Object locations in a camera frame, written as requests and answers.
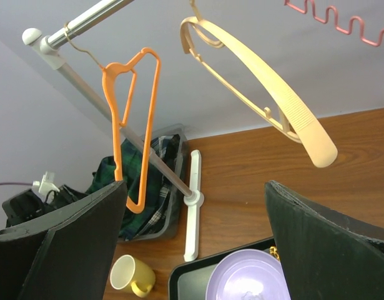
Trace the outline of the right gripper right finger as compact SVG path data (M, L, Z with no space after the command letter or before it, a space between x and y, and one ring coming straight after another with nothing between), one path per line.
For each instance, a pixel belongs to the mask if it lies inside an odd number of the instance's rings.
M265 205L292 299L384 299L384 228L276 181Z

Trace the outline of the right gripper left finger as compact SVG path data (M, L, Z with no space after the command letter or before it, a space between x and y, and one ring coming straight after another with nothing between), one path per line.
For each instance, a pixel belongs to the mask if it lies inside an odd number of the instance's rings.
M0 230L0 299L102 299L126 198L116 181Z

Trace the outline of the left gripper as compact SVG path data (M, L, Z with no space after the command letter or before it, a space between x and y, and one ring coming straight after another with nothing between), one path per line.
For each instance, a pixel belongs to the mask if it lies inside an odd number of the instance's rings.
M59 191L51 190L42 199L31 189L4 201L2 208L7 216L6 227L12 227L53 212L78 200L87 194L63 185Z

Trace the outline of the green plaid skirt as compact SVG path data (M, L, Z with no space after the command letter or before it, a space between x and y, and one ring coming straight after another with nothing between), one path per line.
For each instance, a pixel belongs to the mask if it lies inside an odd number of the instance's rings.
M128 196L136 203L139 199L142 153L130 141L124 140L121 144L121 155L122 177L127 186ZM135 214L129 209L126 209L119 231L119 239L130 241L153 214L156 204L154 194L160 189L159 184L154 183L154 180L159 178L158 173L161 172L155 166L149 164L145 208L139 214Z

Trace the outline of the pink hanger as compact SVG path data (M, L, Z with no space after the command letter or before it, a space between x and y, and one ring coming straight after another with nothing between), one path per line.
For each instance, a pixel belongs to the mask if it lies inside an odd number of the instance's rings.
M334 30L345 35L352 36L356 34L358 39L371 47L378 48L384 42L384 27L382 27L375 39L368 38L366 33L366 22L358 15L351 15L348 18L346 26L340 24L340 12L335 5L327 5L323 12L318 13L317 1L304 0L301 5L296 5L294 1L283 1L283 5L300 14L310 15L312 19L323 25L331 25Z

